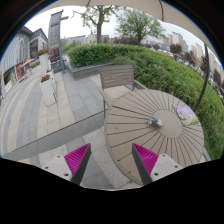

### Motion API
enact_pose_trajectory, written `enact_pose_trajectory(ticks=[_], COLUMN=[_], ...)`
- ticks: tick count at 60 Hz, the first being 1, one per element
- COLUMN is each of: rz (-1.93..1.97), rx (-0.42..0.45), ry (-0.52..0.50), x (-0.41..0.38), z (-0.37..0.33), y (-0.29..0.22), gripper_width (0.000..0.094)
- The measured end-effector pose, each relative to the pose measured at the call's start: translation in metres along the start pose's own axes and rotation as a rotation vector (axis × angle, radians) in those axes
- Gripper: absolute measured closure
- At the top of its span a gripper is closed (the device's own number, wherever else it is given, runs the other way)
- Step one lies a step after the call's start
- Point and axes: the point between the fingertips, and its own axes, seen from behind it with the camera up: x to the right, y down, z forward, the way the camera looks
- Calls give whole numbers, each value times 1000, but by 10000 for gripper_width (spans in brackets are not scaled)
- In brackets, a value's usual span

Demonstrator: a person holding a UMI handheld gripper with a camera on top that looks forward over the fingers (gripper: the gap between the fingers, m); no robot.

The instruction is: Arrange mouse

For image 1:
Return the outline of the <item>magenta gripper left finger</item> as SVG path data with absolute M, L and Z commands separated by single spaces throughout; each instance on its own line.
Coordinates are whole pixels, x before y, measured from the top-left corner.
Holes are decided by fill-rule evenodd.
M 88 143 L 65 156 L 56 155 L 43 166 L 43 170 L 79 185 L 82 181 L 90 155 L 91 144 Z

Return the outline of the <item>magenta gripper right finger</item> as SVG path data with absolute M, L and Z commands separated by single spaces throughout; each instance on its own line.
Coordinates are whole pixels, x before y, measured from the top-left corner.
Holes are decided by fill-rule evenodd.
M 148 185 L 182 169 L 167 154 L 158 155 L 135 143 L 132 144 L 132 155 L 143 185 Z

